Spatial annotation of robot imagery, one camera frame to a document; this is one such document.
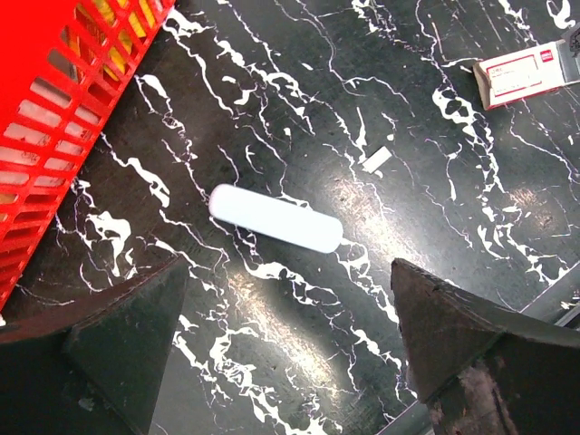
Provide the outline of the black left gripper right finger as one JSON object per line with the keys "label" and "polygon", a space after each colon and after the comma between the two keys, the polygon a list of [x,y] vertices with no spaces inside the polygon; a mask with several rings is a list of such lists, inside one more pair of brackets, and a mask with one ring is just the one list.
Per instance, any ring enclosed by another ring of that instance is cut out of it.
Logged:
{"label": "black left gripper right finger", "polygon": [[512,311],[401,258],[391,264],[391,290],[435,433],[578,433],[577,330]]}

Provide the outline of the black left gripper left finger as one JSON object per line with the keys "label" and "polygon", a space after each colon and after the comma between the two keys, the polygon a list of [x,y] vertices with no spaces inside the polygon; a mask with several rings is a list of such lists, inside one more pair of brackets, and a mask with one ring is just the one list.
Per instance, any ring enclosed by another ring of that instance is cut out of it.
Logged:
{"label": "black left gripper left finger", "polygon": [[148,433],[188,276],[174,259],[3,326],[2,433]]}

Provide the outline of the staple box with tray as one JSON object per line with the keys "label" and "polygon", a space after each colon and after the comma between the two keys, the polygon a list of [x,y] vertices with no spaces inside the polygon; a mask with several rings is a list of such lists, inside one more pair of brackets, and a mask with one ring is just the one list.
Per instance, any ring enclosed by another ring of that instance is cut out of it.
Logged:
{"label": "staple box with tray", "polygon": [[475,63],[473,73],[489,111],[579,83],[579,56],[558,40]]}

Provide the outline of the red plastic basket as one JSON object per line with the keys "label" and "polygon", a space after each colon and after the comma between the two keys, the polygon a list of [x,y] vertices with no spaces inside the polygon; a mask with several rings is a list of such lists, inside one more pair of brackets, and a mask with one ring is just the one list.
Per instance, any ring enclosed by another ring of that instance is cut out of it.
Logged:
{"label": "red plastic basket", "polygon": [[7,300],[172,8],[1,4],[1,297]]}

